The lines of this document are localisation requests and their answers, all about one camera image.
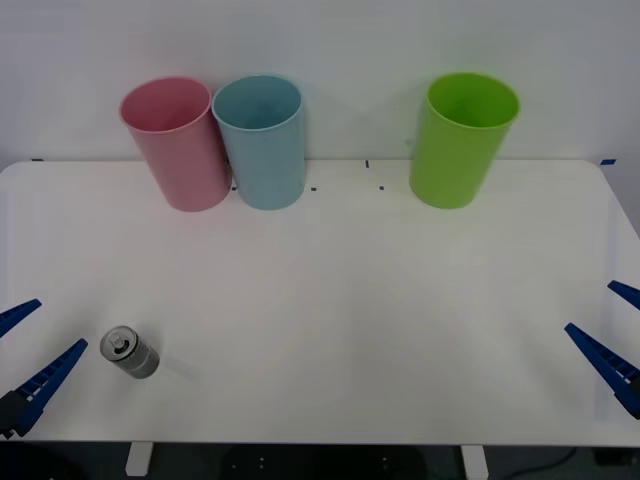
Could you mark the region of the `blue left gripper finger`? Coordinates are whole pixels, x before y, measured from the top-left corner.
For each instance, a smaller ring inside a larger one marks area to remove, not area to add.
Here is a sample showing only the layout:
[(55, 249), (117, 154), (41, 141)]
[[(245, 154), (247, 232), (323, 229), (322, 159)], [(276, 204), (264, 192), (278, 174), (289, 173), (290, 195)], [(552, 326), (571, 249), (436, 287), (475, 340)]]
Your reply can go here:
[(1, 397), (1, 435), (24, 437), (39, 420), (45, 406), (75, 367), (88, 346), (79, 339), (62, 355)]
[(0, 337), (6, 335), (41, 306), (42, 303), (38, 299), (32, 299), (2, 312), (0, 314)]

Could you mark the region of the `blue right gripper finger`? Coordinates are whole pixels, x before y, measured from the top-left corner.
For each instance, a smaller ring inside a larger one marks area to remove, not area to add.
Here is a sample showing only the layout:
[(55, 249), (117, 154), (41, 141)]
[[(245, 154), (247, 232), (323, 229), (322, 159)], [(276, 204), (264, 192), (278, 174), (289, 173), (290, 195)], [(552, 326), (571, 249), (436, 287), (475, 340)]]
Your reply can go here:
[(607, 288), (623, 298), (637, 310), (640, 309), (640, 290), (619, 281), (611, 281)]
[(564, 330), (607, 383), (618, 402), (632, 417), (638, 419), (639, 369), (573, 323), (568, 323)]

